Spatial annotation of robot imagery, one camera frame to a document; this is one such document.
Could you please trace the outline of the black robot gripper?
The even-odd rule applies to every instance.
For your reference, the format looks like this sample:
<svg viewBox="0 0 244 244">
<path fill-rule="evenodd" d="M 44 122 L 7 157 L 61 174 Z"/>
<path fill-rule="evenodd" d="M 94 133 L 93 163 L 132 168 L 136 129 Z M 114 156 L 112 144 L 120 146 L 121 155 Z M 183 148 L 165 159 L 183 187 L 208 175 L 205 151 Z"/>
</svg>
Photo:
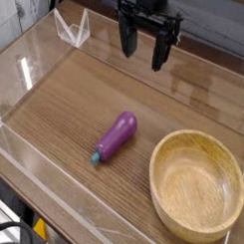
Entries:
<svg viewBox="0 0 244 244">
<path fill-rule="evenodd" d="M 149 18 L 153 21 L 166 25 L 170 29 L 159 30 L 156 35 L 155 47 L 152 54 L 152 70 L 159 71 L 167 61 L 171 41 L 176 45 L 180 40 L 180 23 L 183 20 L 182 14 L 173 10 L 167 3 L 168 0 L 118 0 L 118 7 L 127 5 L 137 15 Z M 133 18 L 119 10 L 119 31 L 122 42 L 122 51 L 128 58 L 137 47 L 137 31 Z"/>
</svg>

